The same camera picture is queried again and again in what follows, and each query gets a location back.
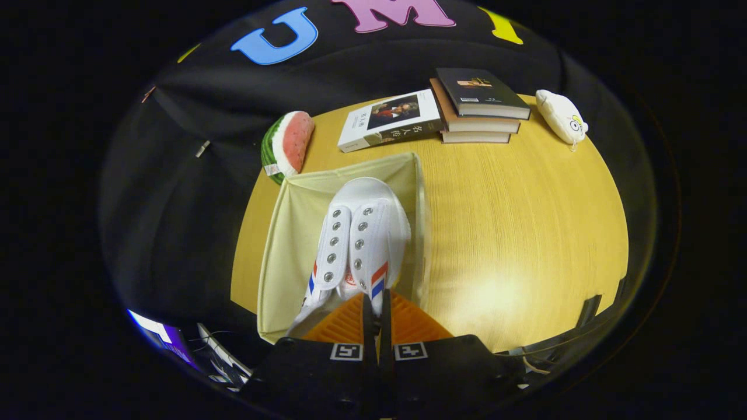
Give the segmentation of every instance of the white sneaker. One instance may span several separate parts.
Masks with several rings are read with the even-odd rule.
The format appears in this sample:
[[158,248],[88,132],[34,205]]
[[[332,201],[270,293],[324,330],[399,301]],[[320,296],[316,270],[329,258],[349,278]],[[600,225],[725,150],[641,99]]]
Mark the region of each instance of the white sneaker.
[[363,291],[381,315],[382,291],[397,281],[410,225],[397,195],[375,178],[356,178],[332,198],[301,311],[286,335],[322,307]]

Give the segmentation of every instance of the black book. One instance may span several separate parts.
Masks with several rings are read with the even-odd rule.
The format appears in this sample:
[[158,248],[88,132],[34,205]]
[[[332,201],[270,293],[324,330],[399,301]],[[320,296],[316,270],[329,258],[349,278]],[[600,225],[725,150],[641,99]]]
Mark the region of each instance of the black book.
[[436,73],[459,115],[529,120],[529,105],[489,71],[442,67]]

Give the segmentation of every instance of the shoe logo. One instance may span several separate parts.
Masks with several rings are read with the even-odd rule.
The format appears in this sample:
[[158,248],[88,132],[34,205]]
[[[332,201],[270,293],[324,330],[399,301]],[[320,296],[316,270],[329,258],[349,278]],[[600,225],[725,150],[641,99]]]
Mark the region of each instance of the shoe logo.
[[363,360],[363,345],[335,343],[329,359],[341,360],[343,362],[359,362]]
[[347,273],[345,274],[345,283],[349,285],[356,285],[356,281],[353,280],[353,274],[350,273],[350,269],[348,269]]

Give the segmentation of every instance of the portrait on book cover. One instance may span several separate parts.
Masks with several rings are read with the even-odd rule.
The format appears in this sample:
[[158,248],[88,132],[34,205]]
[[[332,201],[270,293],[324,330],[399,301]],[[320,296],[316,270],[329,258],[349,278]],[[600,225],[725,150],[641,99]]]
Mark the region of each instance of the portrait on book cover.
[[456,83],[461,87],[493,87],[490,81],[484,78],[472,78],[472,80],[457,80]]
[[420,116],[418,95],[405,96],[371,107],[371,118],[368,129],[385,126],[398,121],[409,120]]

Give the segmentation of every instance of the red and blue stripe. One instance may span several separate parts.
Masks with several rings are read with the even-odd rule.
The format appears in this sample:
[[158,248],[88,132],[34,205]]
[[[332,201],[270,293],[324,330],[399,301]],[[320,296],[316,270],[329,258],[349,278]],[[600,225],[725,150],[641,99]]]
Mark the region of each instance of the red and blue stripe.
[[309,276],[309,293],[314,293],[314,279],[317,278],[317,262],[314,260],[314,270],[311,272],[311,276]]
[[389,262],[385,262],[376,273],[373,273],[371,277],[371,297],[375,297],[382,290],[384,290],[384,284],[386,283],[386,272],[389,269]]

